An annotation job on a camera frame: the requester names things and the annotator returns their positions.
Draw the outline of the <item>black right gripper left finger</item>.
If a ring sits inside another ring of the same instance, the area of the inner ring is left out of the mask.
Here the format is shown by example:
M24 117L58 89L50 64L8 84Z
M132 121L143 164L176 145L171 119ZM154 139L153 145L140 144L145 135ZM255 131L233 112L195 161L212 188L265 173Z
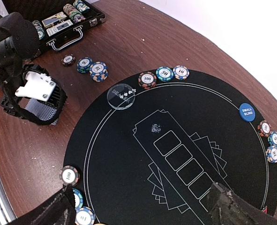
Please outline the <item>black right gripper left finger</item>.
M37 206L32 211L10 222L10 225L74 225L75 196L71 185Z

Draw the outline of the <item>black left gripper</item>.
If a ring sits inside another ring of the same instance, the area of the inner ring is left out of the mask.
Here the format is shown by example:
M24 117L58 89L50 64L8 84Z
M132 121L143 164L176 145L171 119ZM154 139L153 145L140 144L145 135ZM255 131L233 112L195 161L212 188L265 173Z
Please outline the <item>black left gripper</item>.
M22 73L14 79L14 84L19 85L13 95L13 101L17 105L23 98L28 101L32 98L55 108L57 111L49 120L41 120L32 114L40 123L47 122L48 125L54 126L57 124L59 115L67 100L67 95L60 83L53 79L45 68L40 67L38 64L23 65Z

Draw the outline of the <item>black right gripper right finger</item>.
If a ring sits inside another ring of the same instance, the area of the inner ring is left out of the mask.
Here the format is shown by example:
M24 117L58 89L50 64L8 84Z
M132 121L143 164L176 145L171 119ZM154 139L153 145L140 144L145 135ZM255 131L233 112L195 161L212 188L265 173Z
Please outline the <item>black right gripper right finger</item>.
M253 207L220 183L212 183L206 198L213 225L277 225L277 219Z

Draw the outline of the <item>blue playing card deck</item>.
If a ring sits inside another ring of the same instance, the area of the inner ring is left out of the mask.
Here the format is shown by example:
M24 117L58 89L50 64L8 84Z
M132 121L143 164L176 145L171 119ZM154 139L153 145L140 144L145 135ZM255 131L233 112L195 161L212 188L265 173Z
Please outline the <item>blue playing card deck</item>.
M28 101L24 109L33 113L41 120L51 119L57 111L55 108L40 103L38 100L32 98Z

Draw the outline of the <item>orange black 100 chip stack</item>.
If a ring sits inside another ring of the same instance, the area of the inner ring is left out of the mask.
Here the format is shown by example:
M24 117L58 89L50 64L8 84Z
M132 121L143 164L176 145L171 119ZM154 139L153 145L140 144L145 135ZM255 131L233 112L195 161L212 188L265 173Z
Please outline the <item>orange black 100 chip stack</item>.
M75 62L75 56L73 54L67 54L61 59L61 63L63 66L71 66Z

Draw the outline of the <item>blue green 50 chip stack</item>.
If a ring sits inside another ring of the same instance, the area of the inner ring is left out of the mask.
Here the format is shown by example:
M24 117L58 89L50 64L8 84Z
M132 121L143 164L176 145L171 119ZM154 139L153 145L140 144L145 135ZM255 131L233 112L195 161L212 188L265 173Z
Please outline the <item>blue green 50 chip stack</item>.
M78 73L85 74L89 72L91 65L93 64L92 58L84 57L78 60L76 70Z

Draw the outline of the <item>blue cream 10 chip stack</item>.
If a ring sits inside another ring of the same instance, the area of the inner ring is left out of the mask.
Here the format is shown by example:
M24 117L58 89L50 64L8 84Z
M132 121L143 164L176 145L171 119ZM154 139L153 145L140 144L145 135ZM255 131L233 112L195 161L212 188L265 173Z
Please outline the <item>blue cream 10 chip stack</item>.
M107 65L103 62L95 62L89 68L92 80L103 82L108 77Z

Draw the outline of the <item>clear acrylic dealer button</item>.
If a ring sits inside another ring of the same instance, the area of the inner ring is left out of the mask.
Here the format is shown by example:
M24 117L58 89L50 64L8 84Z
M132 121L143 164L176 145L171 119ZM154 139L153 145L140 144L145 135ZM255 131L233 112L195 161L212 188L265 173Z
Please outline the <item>clear acrylic dealer button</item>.
M135 101L136 89L126 83L118 83L107 92L107 102L115 110L126 110Z

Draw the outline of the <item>blue small blind button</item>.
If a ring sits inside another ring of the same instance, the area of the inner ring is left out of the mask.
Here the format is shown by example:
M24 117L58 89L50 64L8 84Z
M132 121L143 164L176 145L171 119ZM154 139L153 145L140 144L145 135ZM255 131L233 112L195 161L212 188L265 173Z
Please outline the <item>blue small blind button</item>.
M248 103L242 103L239 107L240 117L246 122L252 122L255 120L255 110Z

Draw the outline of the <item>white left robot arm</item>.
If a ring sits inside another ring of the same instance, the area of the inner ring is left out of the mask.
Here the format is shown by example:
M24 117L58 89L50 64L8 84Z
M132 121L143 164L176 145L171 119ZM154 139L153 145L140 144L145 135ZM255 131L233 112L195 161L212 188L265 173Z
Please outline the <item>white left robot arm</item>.
M4 112L37 125L55 125L67 95L38 64L25 64L39 48L34 25L18 12L0 15L0 106Z

